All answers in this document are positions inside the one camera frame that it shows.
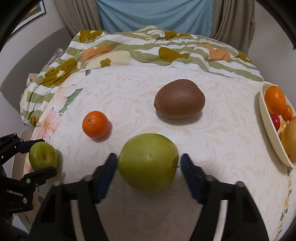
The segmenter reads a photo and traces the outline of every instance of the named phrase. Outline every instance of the headboard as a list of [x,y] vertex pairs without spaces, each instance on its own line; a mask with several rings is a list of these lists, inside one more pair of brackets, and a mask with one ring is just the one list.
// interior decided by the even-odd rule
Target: headboard
[[61,47],[65,50],[71,40],[66,28],[59,29],[38,43],[12,68],[3,80],[0,91],[17,111],[20,111],[20,96],[26,88],[29,73],[40,73],[56,49]]

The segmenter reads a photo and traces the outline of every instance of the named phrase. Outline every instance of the picture frame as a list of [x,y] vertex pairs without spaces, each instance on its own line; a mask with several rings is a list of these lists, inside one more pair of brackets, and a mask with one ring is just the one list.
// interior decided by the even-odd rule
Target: picture frame
[[17,30],[25,26],[30,21],[34,20],[35,18],[43,15],[46,13],[43,0],[41,0],[39,3],[35,5],[27,14],[26,16],[21,20],[21,22],[17,25],[17,27],[13,30],[12,34],[14,34]]

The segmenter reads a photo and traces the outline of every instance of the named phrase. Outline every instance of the blue curtain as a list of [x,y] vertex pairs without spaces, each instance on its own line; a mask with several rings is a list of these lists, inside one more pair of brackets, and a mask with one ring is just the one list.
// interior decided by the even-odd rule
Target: blue curtain
[[213,0],[96,0],[102,29],[135,31],[155,25],[179,33],[209,37]]

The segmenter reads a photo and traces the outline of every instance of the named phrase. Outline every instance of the brown curtain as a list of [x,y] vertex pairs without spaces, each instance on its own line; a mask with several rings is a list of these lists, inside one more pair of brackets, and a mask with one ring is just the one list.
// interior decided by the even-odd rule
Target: brown curtain
[[54,0],[54,3],[72,37],[84,29],[102,29],[95,0]]
[[247,54],[253,38],[254,0],[214,0],[211,38]]

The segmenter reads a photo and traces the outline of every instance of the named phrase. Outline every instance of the green apple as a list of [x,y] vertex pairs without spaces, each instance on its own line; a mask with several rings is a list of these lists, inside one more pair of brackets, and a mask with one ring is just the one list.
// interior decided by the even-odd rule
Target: green apple
[[30,148],[29,161],[34,171],[46,167],[57,168],[58,156],[52,145],[46,142],[37,142]]
[[132,187],[142,191],[163,189],[175,175],[179,152],[167,137],[145,133],[128,140],[118,158],[118,170]]

